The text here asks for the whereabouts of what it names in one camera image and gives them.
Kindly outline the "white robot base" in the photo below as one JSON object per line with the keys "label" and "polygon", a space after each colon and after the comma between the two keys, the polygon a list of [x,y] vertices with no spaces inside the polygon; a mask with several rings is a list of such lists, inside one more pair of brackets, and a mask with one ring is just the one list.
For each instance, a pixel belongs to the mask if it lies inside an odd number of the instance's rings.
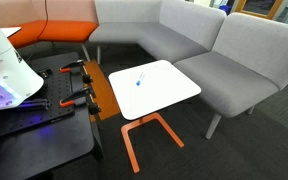
{"label": "white robot base", "polygon": [[0,110],[19,106],[43,84],[0,29]]}

